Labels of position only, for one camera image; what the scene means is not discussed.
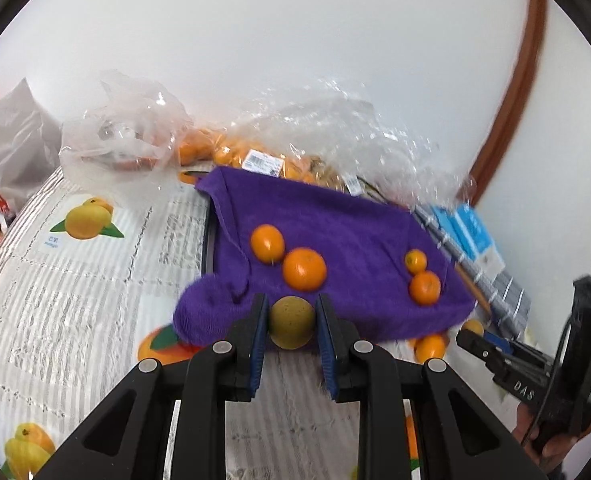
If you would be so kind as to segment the person's right hand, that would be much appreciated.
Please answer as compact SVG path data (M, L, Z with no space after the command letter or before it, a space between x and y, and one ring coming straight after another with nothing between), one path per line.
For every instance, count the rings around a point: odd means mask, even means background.
M525 438L527 430L532 425L533 418L534 416L529 410L529 407L524 403L520 403L517 407L516 427L511 431L513 437L519 442ZM576 444L577 437L558 434L545 444L542 452L538 453L533 450L532 446L537 435L538 428L534 426L530 434L530 440L523 446L524 451L547 474L548 479L565 479L565 474L562 471L562 462Z

